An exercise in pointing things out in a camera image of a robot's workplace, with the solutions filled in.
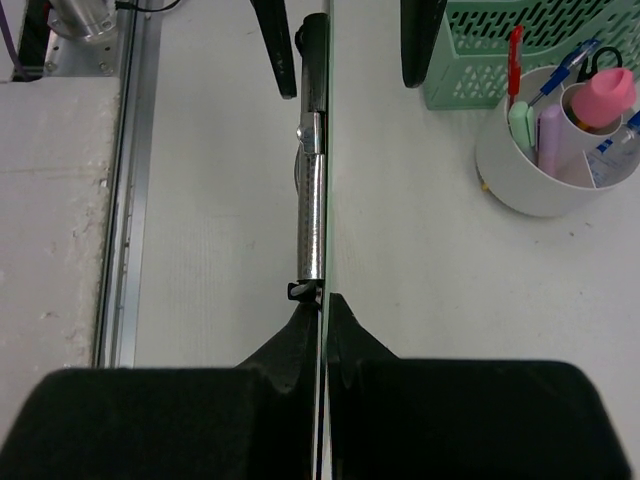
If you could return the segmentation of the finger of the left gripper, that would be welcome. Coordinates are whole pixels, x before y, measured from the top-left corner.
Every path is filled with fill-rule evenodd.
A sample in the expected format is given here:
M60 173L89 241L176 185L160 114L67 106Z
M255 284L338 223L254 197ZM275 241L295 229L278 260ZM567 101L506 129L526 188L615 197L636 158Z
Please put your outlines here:
M278 91L283 99L297 96L289 23L284 0L251 0Z
M417 88L426 79L446 0L400 1L400 48L404 85Z

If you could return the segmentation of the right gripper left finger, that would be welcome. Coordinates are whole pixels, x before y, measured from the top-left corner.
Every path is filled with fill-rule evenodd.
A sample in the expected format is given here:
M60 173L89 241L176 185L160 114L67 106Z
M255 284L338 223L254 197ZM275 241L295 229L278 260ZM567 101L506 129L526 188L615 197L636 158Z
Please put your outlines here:
M309 479L318 311L232 368L44 377L1 449L5 479Z

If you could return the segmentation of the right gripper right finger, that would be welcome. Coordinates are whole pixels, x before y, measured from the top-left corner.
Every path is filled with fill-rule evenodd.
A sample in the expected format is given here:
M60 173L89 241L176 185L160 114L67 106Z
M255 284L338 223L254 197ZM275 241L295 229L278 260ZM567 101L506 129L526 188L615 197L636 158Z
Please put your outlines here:
M405 359L330 298L328 380L337 479L627 479L605 405L548 360Z

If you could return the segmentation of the green clipboard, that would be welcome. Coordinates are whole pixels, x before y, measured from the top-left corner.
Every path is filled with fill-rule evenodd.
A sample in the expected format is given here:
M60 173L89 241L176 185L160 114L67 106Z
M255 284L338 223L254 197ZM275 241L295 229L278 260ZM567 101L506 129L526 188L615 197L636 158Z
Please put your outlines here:
M328 206L328 108L330 17L327 11L306 16L295 34L301 57L301 108L295 160L298 195L297 281L293 298L315 312L313 479L331 479L327 335L325 314Z

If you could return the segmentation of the red pen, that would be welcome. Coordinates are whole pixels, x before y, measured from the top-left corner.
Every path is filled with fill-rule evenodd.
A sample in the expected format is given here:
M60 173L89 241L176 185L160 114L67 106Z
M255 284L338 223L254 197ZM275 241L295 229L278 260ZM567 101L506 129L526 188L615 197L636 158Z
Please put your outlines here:
M509 37L507 60L507 97L508 107L511 108L520 91L522 75L521 49L524 37L524 27L516 25Z

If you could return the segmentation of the blue pen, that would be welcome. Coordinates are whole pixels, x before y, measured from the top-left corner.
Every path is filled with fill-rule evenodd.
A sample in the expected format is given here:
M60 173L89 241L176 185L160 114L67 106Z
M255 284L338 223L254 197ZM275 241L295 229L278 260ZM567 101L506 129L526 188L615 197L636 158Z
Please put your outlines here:
M549 76L549 79L540 87L536 96L528 103L529 107L533 107L544 97L549 96L563 81L565 81L571 70L577 65L581 64L586 58L593 54L596 49L601 45L601 41L592 38L580 43L575 47L561 63L555 68L555 70Z

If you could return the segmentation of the purple highlighter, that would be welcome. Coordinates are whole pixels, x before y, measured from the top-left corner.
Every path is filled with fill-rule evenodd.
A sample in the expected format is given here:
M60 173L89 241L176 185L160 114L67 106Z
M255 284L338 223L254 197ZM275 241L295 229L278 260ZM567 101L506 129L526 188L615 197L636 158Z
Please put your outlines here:
M537 166L550 177L555 177L557 171L562 113L563 109L559 104L552 104L537 118Z

